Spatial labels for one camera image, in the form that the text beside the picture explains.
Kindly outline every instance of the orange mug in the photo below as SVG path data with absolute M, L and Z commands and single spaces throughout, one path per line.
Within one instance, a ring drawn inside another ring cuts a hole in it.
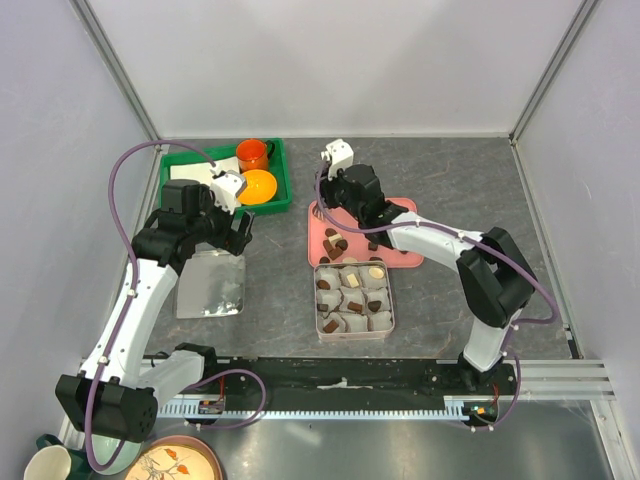
M 269 170 L 269 159 L 276 149 L 271 140 L 263 142 L 257 138 L 250 138 L 240 142 L 236 147 L 236 157 L 240 170 Z

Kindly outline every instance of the green mug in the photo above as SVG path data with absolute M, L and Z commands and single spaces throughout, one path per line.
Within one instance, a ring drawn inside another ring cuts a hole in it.
M 71 450 L 55 435 L 44 434 L 36 440 L 36 453 L 24 471 L 24 480 L 87 480 L 91 467 L 87 454 Z

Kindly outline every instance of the gray floor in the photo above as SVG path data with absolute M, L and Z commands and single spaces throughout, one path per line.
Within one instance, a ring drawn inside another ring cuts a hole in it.
M 588 402 L 518 404 L 493 433 L 406 420 L 261 420 L 201 433 L 178 420 L 159 420 L 156 432 L 152 439 L 201 438 L 229 480 L 613 478 Z
M 457 358 L 471 315 L 457 275 L 434 262 L 394 270 L 397 328 L 384 342 L 322 344 L 314 328 L 312 269 L 307 262 L 307 209 L 320 152 L 332 139 L 285 141 L 294 202 L 289 212 L 257 217 L 245 252 L 246 305 L 234 317 L 176 320 L 164 305 L 147 352 L 180 342 L 213 345 L 221 355 Z M 387 196 L 406 196 L 432 220 L 487 231 L 506 228 L 543 284 L 549 279 L 506 139 L 345 139 L 356 162 L 372 165 Z M 200 146 L 229 141 L 197 141 Z M 525 315 L 547 316 L 536 296 Z M 560 324 L 522 328 L 514 351 L 526 359 L 569 358 Z

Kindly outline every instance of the white wall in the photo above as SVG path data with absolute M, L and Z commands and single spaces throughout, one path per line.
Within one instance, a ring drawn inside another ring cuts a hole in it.
M 68 2 L 3 2 L 0 65 L 0 477 L 18 479 L 106 321 L 124 260 L 108 175 L 145 138 Z M 150 158 L 119 177 L 125 225 Z
M 169 137 L 508 132 L 580 0 L 91 0 Z
M 640 3 L 600 2 L 520 146 L 575 312 L 640 450 Z

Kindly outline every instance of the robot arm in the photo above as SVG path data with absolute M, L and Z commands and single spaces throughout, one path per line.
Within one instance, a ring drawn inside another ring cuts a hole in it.
M 206 242 L 240 255 L 251 241 L 252 213 L 243 214 L 238 230 L 232 228 L 236 198 L 245 186 L 244 178 L 233 173 L 219 173 L 211 188 L 191 180 L 169 180 L 163 186 L 162 207 L 151 214 L 131 242 L 138 259 L 138 285 L 131 285 L 129 264 L 96 347 L 78 375 L 62 375 L 56 386 L 56 396 L 77 430 L 84 431 L 89 386 L 99 364 L 105 368 L 96 395 L 93 433 L 131 442 L 143 441 L 153 428 L 157 410 L 215 365 L 213 348 L 182 344 L 161 365 L 140 375 L 144 350 L 160 308 L 196 245 Z M 126 299 L 133 294 L 107 359 L 105 346 Z
M 518 317 L 534 289 L 508 265 L 474 247 L 463 237 L 491 246 L 533 276 L 511 236 L 500 228 L 481 233 L 447 227 L 390 202 L 382 193 L 373 168 L 353 165 L 353 150 L 342 140 L 327 145 L 322 157 L 327 168 L 320 181 L 320 195 L 328 208 L 344 208 L 358 221 L 360 229 L 408 223 L 368 232 L 365 236 L 388 248 L 419 253 L 460 275 L 467 304 L 475 315 L 471 336 L 460 361 L 471 371 L 474 377 L 470 379 L 471 383 L 490 375 L 501 362 L 500 347 L 511 321 Z M 438 230 L 438 225 L 458 233 L 458 237 Z

